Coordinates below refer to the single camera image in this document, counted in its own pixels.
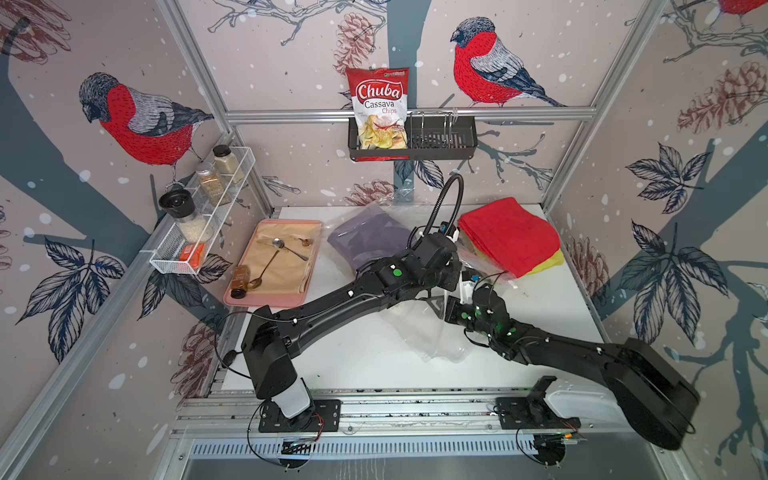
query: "spice jar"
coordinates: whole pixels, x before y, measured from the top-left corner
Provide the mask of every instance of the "spice jar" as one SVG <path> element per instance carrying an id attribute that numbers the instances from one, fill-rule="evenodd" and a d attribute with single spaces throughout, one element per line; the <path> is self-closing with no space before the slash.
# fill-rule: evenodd
<path id="1" fill-rule="evenodd" d="M 227 195 L 224 184 L 214 170 L 213 165 L 201 165 L 195 173 L 200 177 L 200 186 L 203 188 L 203 192 L 205 192 L 205 196 L 208 197 L 211 205 L 215 207 L 216 205 L 225 205 L 232 201 L 230 196 Z"/>
<path id="2" fill-rule="evenodd" d="M 174 218 L 187 242 L 205 243 L 214 235 L 208 220 L 195 210 L 192 194 L 187 190 L 171 190 L 157 203 Z"/>
<path id="3" fill-rule="evenodd" d="M 240 169 L 240 161 L 227 145 L 214 147 L 214 165 L 219 174 L 233 175 L 232 181 L 236 184 L 245 178 L 245 173 Z"/>
<path id="4" fill-rule="evenodd" d="M 248 282 L 250 282 L 250 267 L 239 265 L 235 267 L 230 282 L 230 295 L 232 298 L 244 298 L 248 291 Z"/>

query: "purple towel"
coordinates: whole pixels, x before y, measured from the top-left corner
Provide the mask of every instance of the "purple towel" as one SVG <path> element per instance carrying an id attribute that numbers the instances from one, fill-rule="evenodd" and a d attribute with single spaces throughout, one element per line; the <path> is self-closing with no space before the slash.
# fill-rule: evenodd
<path id="1" fill-rule="evenodd" d="M 391 257 L 407 246 L 411 230 L 390 217 L 377 204 L 339 225 L 329 236 L 330 243 L 357 270 L 370 260 Z"/>

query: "red-breasted bird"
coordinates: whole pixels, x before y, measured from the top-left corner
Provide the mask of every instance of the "red-breasted bird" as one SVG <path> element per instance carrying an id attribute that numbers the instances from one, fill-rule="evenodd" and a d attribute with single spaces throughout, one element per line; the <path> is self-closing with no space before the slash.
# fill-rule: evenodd
<path id="1" fill-rule="evenodd" d="M 477 103 L 503 106 L 512 98 L 538 98 L 564 107 L 547 96 L 531 78 L 523 61 L 507 50 L 496 36 L 496 27 L 485 17 L 467 18 L 453 32 L 456 42 L 453 76 L 456 84 Z"/>
<path id="2" fill-rule="evenodd" d="M 136 160 L 149 165 L 173 165 L 174 180 L 176 162 L 191 150 L 197 127 L 214 117 L 163 95 L 141 93 L 101 72 L 86 78 L 80 86 L 80 103 L 88 121 L 99 120 Z"/>
<path id="3" fill-rule="evenodd" d="M 699 5 L 700 3 L 707 1 L 708 0 L 693 0 L 692 2 L 688 2 L 685 5 L 681 5 L 680 10 L 685 10 L 686 8 L 690 8 L 694 5 Z M 714 22 L 712 22 L 707 28 L 711 29 L 712 25 L 717 22 L 718 18 L 720 18 L 723 13 L 739 15 L 739 22 L 741 23 L 741 28 L 739 28 L 739 30 L 742 28 L 749 28 L 751 25 L 744 24 L 743 16 L 755 8 L 765 5 L 766 3 L 768 3 L 768 0 L 717 0 L 717 4 L 720 6 L 720 13 L 717 14 L 717 18 L 715 18 Z"/>

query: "metal spoon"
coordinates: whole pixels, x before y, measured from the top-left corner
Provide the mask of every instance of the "metal spoon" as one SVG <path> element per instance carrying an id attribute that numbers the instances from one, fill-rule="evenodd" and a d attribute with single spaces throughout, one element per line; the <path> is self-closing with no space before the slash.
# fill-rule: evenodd
<path id="1" fill-rule="evenodd" d="M 305 262 L 306 262 L 307 260 L 309 260 L 309 258 L 308 258 L 308 257 L 305 257 L 305 256 L 304 256 L 304 255 L 302 255 L 301 253 L 296 253 L 296 252 L 294 252 L 293 250 L 291 250 L 290 248 L 286 247 L 286 243 L 285 243 L 285 242 L 283 242 L 283 241 L 282 241 L 281 239 L 279 239 L 279 238 L 276 238 L 275 240 L 272 240 L 272 246 L 273 246 L 273 247 L 275 247 L 275 248 L 284 248 L 285 250 L 288 250 L 289 252 L 291 252 L 291 253 L 295 254 L 297 257 L 299 257 L 301 260 L 304 260 Z"/>
<path id="2" fill-rule="evenodd" d="M 270 258 L 270 261 L 267 262 L 266 266 L 264 267 L 264 270 L 261 270 L 261 275 L 259 275 L 259 278 L 254 278 L 248 283 L 249 288 L 251 289 L 259 288 L 259 286 L 261 285 L 261 277 L 264 276 L 264 272 L 266 272 L 266 269 L 270 266 L 270 263 L 272 263 L 272 260 L 275 260 L 275 257 L 277 257 L 278 253 L 280 253 L 279 250 L 275 252 L 274 255 L 272 255 L 272 258 Z"/>

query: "bag of chips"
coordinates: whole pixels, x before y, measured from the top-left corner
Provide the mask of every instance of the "bag of chips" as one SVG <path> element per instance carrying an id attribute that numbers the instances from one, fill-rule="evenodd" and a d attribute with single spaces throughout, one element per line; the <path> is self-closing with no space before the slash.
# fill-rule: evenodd
<path id="1" fill-rule="evenodd" d="M 407 148 L 408 68 L 347 68 L 360 149 Z"/>

